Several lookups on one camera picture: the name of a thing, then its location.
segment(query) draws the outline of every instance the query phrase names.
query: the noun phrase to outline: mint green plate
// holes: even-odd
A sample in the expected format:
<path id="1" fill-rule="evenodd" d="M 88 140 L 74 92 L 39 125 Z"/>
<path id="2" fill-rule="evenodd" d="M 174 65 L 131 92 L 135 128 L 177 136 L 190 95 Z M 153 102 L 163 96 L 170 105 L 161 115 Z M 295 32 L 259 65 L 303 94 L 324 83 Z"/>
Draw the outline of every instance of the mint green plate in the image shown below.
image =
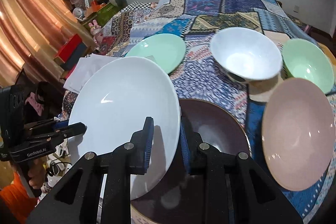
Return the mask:
<path id="1" fill-rule="evenodd" d="M 181 37 L 161 33 L 142 40 L 126 56 L 146 57 L 169 74 L 182 62 L 185 49 L 185 43 Z"/>
<path id="2" fill-rule="evenodd" d="M 334 72 L 331 63 L 313 43 L 304 39 L 291 39 L 284 44 L 282 56 L 288 77 L 307 79 L 324 93 L 332 89 Z"/>

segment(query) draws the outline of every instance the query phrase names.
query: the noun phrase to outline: green bowl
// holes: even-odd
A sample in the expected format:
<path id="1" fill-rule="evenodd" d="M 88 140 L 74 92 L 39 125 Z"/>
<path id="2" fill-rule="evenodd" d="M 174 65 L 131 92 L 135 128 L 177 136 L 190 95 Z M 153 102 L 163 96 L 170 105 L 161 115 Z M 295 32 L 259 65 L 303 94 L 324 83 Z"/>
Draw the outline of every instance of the green bowl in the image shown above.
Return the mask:
<path id="1" fill-rule="evenodd" d="M 284 44 L 282 56 L 288 77 L 307 79 L 324 93 L 332 89 L 333 68 L 318 46 L 304 39 L 291 39 Z"/>

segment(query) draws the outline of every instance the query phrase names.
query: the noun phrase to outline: pink cloth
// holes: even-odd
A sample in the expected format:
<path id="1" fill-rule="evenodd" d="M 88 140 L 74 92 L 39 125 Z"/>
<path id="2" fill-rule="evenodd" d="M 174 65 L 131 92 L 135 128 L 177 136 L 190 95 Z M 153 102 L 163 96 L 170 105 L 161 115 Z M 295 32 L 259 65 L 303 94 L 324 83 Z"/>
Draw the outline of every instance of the pink cloth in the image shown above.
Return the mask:
<path id="1" fill-rule="evenodd" d="M 35 109 L 35 111 L 37 112 L 37 114 L 39 116 L 42 116 L 42 112 L 43 112 L 44 107 L 43 107 L 43 105 L 36 102 L 35 93 L 33 93 L 33 92 L 30 93 L 30 97 L 28 97 L 26 99 L 26 103 L 29 103 Z"/>

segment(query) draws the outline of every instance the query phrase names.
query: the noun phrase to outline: dark brown bowl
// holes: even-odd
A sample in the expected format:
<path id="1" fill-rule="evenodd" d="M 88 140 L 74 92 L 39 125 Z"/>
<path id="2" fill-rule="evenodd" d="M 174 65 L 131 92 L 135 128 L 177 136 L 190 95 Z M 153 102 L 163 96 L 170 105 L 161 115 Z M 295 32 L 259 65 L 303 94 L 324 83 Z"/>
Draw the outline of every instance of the dark brown bowl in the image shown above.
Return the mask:
<path id="1" fill-rule="evenodd" d="M 221 107 L 197 99 L 179 99 L 182 117 L 193 131 L 221 152 L 236 155 L 250 153 L 246 134 L 237 120 Z M 139 219 L 135 223 L 201 224 L 204 201 L 201 176 L 185 173 L 180 144 L 163 179 L 147 194 L 131 201 Z"/>

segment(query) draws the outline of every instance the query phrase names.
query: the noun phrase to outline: hand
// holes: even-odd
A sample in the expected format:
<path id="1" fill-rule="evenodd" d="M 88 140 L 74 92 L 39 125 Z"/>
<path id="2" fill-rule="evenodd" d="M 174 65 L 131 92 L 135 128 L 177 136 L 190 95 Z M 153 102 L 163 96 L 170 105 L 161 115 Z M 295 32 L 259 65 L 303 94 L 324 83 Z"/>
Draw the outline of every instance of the hand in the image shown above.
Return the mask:
<path id="1" fill-rule="evenodd" d="M 34 189 L 40 189 L 45 180 L 45 169 L 41 158 L 35 159 L 28 171 L 28 176 L 31 178 L 29 185 Z"/>

